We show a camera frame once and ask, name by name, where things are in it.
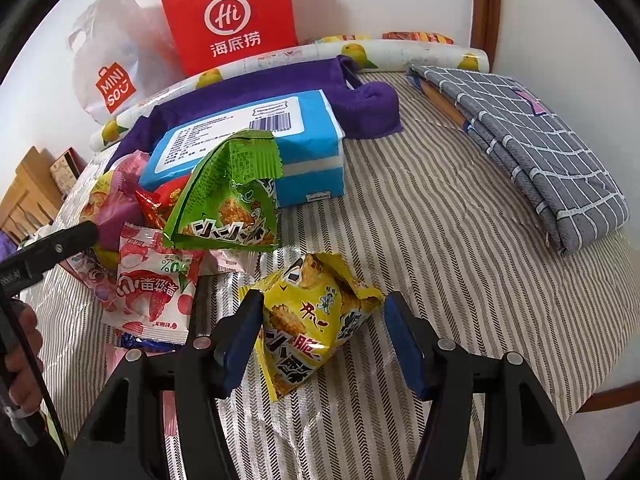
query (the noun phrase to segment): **purple cloth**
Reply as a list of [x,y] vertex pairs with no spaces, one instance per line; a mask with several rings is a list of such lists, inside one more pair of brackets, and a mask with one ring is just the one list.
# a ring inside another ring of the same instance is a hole
[[14,254],[18,250],[14,241],[9,238],[9,235],[4,231],[0,231],[0,261],[4,260],[7,256]]
[[[162,136],[176,126],[279,95],[324,91],[335,118],[349,139],[376,139],[402,130],[398,94],[386,83],[362,84],[350,57],[279,66],[220,81],[156,106],[140,117],[107,164],[136,150],[151,153]],[[348,81],[353,90],[348,88]]]

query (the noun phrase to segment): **haidilao logo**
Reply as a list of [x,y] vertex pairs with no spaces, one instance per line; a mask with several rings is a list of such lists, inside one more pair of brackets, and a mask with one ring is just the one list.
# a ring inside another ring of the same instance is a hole
[[251,17],[247,0],[213,0],[204,11],[207,28],[219,36],[240,32]]

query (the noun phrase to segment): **red paper bag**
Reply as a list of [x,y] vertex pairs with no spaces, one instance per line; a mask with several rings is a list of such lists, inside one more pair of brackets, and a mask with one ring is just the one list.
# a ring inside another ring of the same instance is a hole
[[298,44],[291,0],[162,0],[162,6],[187,76]]

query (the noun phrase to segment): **green snack bag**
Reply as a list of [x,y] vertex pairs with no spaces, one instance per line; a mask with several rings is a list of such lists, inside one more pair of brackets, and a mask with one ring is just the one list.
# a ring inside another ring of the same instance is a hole
[[282,161],[273,134],[242,130],[194,168],[162,231],[177,249],[273,251],[274,179]]

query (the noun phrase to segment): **finger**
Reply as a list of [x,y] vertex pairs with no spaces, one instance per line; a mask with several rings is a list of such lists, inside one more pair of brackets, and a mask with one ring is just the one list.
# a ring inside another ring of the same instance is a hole
[[20,313],[20,317],[18,318],[18,320],[20,321],[20,325],[22,326],[24,333],[33,332],[34,330],[36,330],[36,327],[38,325],[38,317],[30,306],[27,306]]
[[40,409],[42,403],[42,396],[39,391],[34,391],[29,394],[29,397],[20,405],[25,413],[33,413]]
[[17,374],[9,388],[9,396],[12,401],[19,406],[21,406],[33,392],[40,393],[31,370],[23,370]]
[[[37,330],[34,330],[34,332],[27,335],[27,341],[29,342],[33,355],[38,355],[38,352],[40,352],[40,349],[42,348],[42,334]],[[10,372],[19,372],[20,370],[25,370],[29,367],[27,356],[19,346],[10,354],[7,354],[4,358],[4,364]]]

